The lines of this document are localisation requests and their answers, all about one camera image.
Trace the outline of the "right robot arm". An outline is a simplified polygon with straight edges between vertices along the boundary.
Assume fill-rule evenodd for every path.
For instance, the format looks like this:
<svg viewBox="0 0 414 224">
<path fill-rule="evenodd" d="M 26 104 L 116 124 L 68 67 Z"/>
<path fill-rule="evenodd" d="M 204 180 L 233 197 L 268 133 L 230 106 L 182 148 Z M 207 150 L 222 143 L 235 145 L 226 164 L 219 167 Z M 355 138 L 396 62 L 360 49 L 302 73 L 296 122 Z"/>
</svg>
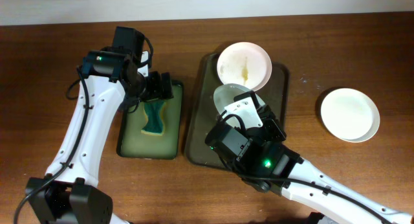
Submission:
<svg viewBox="0 0 414 224">
<path fill-rule="evenodd" d="M 226 106 L 205 143 L 224 167 L 258 192 L 273 192 L 317 210 L 335 223 L 412 223 L 413 215 L 388 208 L 322 173 L 283 144 L 285 132 L 267 106 Z"/>
</svg>

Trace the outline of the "white plate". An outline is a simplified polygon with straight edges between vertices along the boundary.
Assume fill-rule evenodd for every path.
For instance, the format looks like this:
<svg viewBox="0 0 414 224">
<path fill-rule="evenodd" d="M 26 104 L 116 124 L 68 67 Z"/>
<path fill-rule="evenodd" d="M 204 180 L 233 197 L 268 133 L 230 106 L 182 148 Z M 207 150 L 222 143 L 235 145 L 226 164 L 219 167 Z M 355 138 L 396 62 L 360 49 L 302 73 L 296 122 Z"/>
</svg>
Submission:
<svg viewBox="0 0 414 224">
<path fill-rule="evenodd" d="M 375 136 L 380 127 L 376 104 L 363 92 L 339 88 L 321 101 L 323 125 L 335 137 L 346 142 L 364 142 Z"/>
</svg>

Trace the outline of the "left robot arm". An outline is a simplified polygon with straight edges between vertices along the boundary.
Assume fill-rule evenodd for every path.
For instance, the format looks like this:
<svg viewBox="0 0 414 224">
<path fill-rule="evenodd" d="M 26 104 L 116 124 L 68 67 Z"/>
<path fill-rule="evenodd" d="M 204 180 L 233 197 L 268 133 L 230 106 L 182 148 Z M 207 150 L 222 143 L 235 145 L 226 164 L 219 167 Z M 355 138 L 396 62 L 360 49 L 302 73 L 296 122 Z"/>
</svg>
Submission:
<svg viewBox="0 0 414 224">
<path fill-rule="evenodd" d="M 40 223 L 120 223 L 112 198 L 99 190 L 102 152 L 117 111 L 144 108 L 144 133 L 165 132 L 162 112 L 173 97 L 168 73 L 151 70 L 150 40 L 134 28 L 117 27 L 113 42 L 92 50 L 77 67 L 76 108 L 65 138 L 44 177 L 32 177 L 23 203 Z"/>
</svg>

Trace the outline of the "green yellow sponge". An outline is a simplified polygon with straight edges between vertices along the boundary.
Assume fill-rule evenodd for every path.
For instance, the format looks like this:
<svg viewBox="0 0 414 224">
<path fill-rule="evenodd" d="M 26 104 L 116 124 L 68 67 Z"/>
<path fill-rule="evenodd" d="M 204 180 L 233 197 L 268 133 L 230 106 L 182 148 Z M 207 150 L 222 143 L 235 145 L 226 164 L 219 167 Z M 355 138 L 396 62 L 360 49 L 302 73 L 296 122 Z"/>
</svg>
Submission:
<svg viewBox="0 0 414 224">
<path fill-rule="evenodd" d="M 144 104 L 144 115 L 146 124 L 141 132 L 146 135 L 161 136 L 165 132 L 165 123 L 163 119 L 166 102 L 156 100 Z"/>
</svg>

